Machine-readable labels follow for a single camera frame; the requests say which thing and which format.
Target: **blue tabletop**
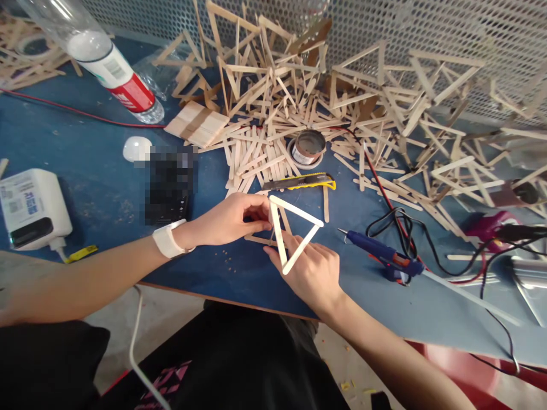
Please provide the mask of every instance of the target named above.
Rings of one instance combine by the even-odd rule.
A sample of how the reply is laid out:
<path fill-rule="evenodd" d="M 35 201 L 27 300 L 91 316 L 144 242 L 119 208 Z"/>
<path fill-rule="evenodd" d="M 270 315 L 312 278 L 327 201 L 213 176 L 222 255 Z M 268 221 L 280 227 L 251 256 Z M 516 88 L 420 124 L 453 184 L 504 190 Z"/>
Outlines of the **blue tabletop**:
<path fill-rule="evenodd" d="M 116 38 L 115 43 L 132 64 L 156 49 L 155 46 L 123 38 Z M 137 123 L 94 77 L 85 73 L 83 78 L 79 78 L 71 67 L 67 67 L 66 71 L 64 77 L 44 81 L 22 92 L 116 121 Z M 166 112 L 165 123 L 178 113 L 177 102 L 173 99 L 162 102 Z M 485 129 L 463 122 L 459 127 L 465 131 Z M 144 225 L 142 217 L 147 170 L 134 167 L 122 157 L 124 142 L 130 136 L 144 136 L 154 145 L 182 145 L 180 139 L 161 129 L 114 126 L 58 108 L 0 96 L 0 157 L 10 160 L 5 176 L 41 168 L 59 177 L 74 226 L 73 233 L 67 237 L 67 253 L 91 244 L 104 251 L 150 235 L 154 230 Z M 413 138 L 421 139 L 422 136 L 417 133 Z M 409 151 L 411 158 L 419 154 L 415 146 L 410 146 Z M 503 167 L 507 168 L 507 163 L 500 163 L 498 168 Z M 214 150 L 200 154 L 197 169 L 198 191 L 192 196 L 192 219 L 204 214 L 226 195 L 224 186 L 228 166 L 224 152 Z M 484 309 L 425 277 L 417 277 L 409 287 L 388 282 L 382 277 L 381 266 L 377 262 L 359 248 L 345 245 L 343 235 L 336 228 L 364 232 L 371 221 L 387 211 L 386 204 L 373 190 L 360 192 L 352 182 L 353 174 L 333 158 L 331 152 L 326 153 L 316 171 L 330 173 L 337 182 L 337 189 L 329 192 L 330 223 L 319 229 L 313 241 L 340 254 L 341 286 L 360 306 L 408 339 L 507 357 L 506 336 Z M 394 174 L 381 175 L 387 179 L 396 177 Z M 423 190 L 419 177 L 411 178 L 407 183 Z M 255 182 L 250 192 L 259 189 Z M 323 192 L 320 188 L 286 190 L 277 195 L 323 219 Z M 465 225 L 470 218 L 470 214 L 453 198 L 443 200 L 443 206 L 460 224 Z M 447 268 L 457 271 L 465 266 L 465 263 L 449 264 L 444 255 L 471 253 L 474 249 L 471 245 L 445 231 L 428 213 L 409 208 L 407 212 L 427 224 Z M 520 210 L 517 214 L 523 222 L 536 221 L 529 211 Z M 289 213 L 288 218 L 294 233 L 304 236 L 311 228 L 310 223 L 296 215 Z M 382 234 L 380 239 L 392 247 L 400 247 L 394 231 Z M 444 276 L 436 267 L 423 234 L 417 232 L 415 239 L 425 263 L 435 273 Z M 9 249 L 5 230 L 0 235 L 0 248 Z M 57 254 L 49 248 L 24 253 L 58 260 Z M 536 325 L 504 271 L 504 263 L 497 266 L 501 282 L 487 287 L 486 299 L 524 323 L 520 328 L 508 326 L 515 341 L 517 358 L 523 362 L 547 365 L 544 349 L 547 331 Z M 263 309 L 315 317 L 285 284 L 262 251 L 262 246 L 243 239 L 220 247 L 200 247 L 152 272 L 143 282 Z M 478 291 L 477 287 L 466 290 L 471 293 Z M 545 297 L 542 293 L 532 293 L 531 296 L 546 320 Z"/>

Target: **white smartwatch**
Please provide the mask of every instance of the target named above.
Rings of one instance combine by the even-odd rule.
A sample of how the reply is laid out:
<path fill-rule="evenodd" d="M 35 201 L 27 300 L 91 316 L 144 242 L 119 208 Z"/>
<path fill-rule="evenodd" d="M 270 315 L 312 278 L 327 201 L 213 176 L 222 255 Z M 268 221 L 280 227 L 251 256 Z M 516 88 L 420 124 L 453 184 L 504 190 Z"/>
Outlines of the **white smartwatch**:
<path fill-rule="evenodd" d="M 173 229 L 183 223 L 186 223 L 186 219 L 181 219 L 164 227 L 158 228 L 152 234 L 152 238 L 154 238 L 160 252 L 169 259 L 182 255 L 183 253 L 190 253 L 195 249 L 195 247 L 192 249 L 183 249 L 177 245 L 175 239 L 173 238 Z"/>

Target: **blue glue gun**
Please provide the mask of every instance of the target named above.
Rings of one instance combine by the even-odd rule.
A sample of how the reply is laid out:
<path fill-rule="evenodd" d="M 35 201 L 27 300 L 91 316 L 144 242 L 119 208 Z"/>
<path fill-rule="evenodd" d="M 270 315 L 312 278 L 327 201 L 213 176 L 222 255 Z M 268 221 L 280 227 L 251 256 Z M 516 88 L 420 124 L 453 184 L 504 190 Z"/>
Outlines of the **blue glue gun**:
<path fill-rule="evenodd" d="M 425 269 L 423 263 L 407 258 L 374 238 L 355 231 L 344 231 L 340 228 L 338 230 L 344 233 L 354 245 L 368 252 L 372 258 L 384 265 L 386 268 L 384 276 L 391 282 L 406 286 L 414 276 L 421 274 Z"/>

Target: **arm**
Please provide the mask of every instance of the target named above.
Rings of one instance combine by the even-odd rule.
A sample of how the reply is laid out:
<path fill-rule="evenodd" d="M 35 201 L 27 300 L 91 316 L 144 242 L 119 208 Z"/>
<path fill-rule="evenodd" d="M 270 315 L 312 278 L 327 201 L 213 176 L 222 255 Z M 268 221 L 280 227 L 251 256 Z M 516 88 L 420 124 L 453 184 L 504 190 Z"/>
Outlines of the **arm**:
<path fill-rule="evenodd" d="M 271 229 L 265 195 L 232 194 L 200 218 L 173 230 L 181 248 L 222 245 Z M 245 217 L 254 219 L 244 222 Z M 120 297 L 147 274 L 168 262 L 151 236 L 109 249 L 30 286 L 14 289 L 0 326 L 81 319 Z"/>
<path fill-rule="evenodd" d="M 289 254 L 302 241 L 284 232 Z M 264 247 L 281 272 L 279 254 Z M 403 339 L 362 310 L 338 284 L 340 258 L 309 244 L 288 275 L 295 293 L 331 329 L 350 343 L 406 409 L 474 409 L 466 395 Z"/>

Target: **person's left hand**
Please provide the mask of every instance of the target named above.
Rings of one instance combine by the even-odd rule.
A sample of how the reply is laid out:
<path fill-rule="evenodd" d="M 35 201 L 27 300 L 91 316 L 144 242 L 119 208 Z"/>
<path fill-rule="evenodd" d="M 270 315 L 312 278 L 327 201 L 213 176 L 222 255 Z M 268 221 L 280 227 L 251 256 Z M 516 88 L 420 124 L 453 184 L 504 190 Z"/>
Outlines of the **person's left hand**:
<path fill-rule="evenodd" d="M 182 248 L 199 245 L 223 245 L 260 231 L 269 231 L 270 201 L 266 195 L 236 192 L 198 219 L 173 230 Z M 244 222 L 249 217 L 252 222 Z"/>

